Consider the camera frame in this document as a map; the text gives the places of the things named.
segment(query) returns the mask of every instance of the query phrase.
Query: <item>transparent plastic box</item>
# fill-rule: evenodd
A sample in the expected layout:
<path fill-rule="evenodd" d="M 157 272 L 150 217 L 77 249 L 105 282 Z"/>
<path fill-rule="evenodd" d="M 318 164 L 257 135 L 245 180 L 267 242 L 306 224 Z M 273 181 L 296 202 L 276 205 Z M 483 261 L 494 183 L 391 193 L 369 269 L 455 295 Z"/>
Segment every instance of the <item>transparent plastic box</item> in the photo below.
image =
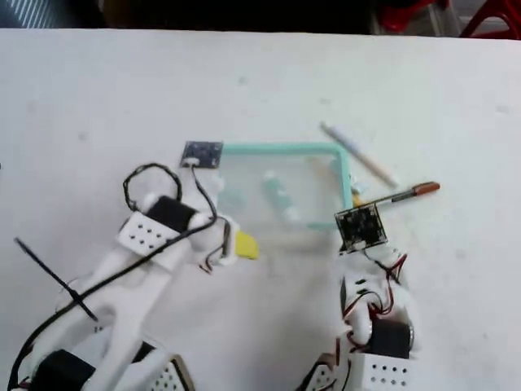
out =
<path fill-rule="evenodd" d="M 218 210 L 262 248 L 321 251 L 352 207 L 346 151 L 333 143 L 225 144 Z"/>

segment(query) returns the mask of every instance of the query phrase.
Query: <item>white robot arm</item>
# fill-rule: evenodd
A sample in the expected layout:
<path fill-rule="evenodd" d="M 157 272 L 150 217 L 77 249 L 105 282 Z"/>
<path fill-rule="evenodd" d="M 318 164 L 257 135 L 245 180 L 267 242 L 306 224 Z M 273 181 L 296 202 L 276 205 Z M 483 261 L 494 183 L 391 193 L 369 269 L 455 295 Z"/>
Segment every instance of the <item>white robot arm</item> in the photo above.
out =
<path fill-rule="evenodd" d="M 120 229 L 117 246 L 81 286 L 81 304 L 98 322 L 77 302 L 59 310 L 29 337 L 15 362 L 8 389 L 19 385 L 17 372 L 26 357 L 33 391 L 194 389 L 182 360 L 145 343 L 142 332 L 154 305 L 193 253 L 224 256 L 230 245 L 223 243 L 225 229 L 233 231 L 228 236 L 239 229 L 229 218 L 217 215 L 193 168 L 191 171 L 194 188 L 208 202 L 209 212 L 190 207 L 190 194 L 184 195 L 183 202 L 166 195 L 148 196 L 146 212 L 133 212 Z M 102 328 L 110 334 L 96 367 L 70 353 Z"/>
<path fill-rule="evenodd" d="M 334 358 L 323 354 L 300 390 L 414 389 L 414 364 L 421 336 L 416 305 L 403 266 L 407 255 L 382 245 L 337 260 L 342 316 L 348 330 L 339 336 Z"/>

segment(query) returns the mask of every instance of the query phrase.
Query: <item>red chair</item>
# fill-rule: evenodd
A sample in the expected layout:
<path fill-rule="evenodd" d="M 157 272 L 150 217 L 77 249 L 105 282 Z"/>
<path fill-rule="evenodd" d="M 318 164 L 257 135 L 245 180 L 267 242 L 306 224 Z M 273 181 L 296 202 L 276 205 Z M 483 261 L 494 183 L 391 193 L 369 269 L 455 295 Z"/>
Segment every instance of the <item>red chair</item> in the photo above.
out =
<path fill-rule="evenodd" d="M 479 25 L 490 17 L 502 19 L 508 29 L 474 34 Z M 521 39 L 521 0 L 487 0 L 465 27 L 460 37 Z"/>
<path fill-rule="evenodd" d="M 450 0 L 419 0 L 414 5 L 405 8 L 397 8 L 390 6 L 381 6 L 378 13 L 378 19 L 381 26 L 387 31 L 400 33 L 407 28 L 414 14 L 422 8 L 437 2 L 438 5 L 445 9 L 449 6 Z"/>

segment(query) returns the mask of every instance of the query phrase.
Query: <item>pen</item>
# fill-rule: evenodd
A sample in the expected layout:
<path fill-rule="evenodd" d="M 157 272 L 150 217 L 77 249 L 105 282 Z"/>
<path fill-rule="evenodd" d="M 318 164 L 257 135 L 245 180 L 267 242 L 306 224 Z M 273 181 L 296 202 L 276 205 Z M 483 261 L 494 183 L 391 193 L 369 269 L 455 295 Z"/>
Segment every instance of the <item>pen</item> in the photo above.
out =
<path fill-rule="evenodd" d="M 377 165 L 373 159 L 369 158 L 364 152 L 358 148 L 358 146 L 347 136 L 340 133 L 336 128 L 327 126 L 321 122 L 320 129 L 334 139 L 337 143 L 341 144 L 345 149 L 355 156 L 369 171 L 374 175 L 382 179 L 388 186 L 395 188 L 398 187 L 398 181 L 392 177 L 391 174 L 387 173 L 382 167 Z"/>
<path fill-rule="evenodd" d="M 387 197 L 383 197 L 383 198 L 380 198 L 380 199 L 377 199 L 377 200 L 374 200 L 371 202 L 364 203 L 364 205 L 377 204 L 378 206 L 380 206 L 381 204 L 398 202 L 398 201 L 402 201 L 402 200 L 407 200 L 412 197 L 417 197 L 422 194 L 432 193 L 433 191 L 436 191 L 439 189 L 440 189 L 440 184 L 438 182 L 420 183 L 419 185 L 412 187 L 408 191 L 403 191 L 401 193 L 393 194 L 390 196 L 388 195 Z"/>

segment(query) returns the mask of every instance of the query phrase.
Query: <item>black circuit board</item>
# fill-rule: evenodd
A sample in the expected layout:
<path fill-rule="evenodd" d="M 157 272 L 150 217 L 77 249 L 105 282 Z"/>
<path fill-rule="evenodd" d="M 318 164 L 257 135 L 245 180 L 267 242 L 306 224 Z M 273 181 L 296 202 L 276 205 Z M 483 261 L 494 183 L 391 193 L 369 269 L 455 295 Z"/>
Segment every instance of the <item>black circuit board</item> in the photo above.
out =
<path fill-rule="evenodd" d="M 339 212 L 335 219 L 344 241 L 340 252 L 352 253 L 387 243 L 387 236 L 375 204 Z"/>
<path fill-rule="evenodd" d="M 196 157 L 199 163 L 195 167 L 199 169 L 218 169 L 221 163 L 223 143 L 209 141 L 187 141 L 185 151 L 182 153 L 181 167 L 188 167 L 183 161 L 187 157 Z"/>

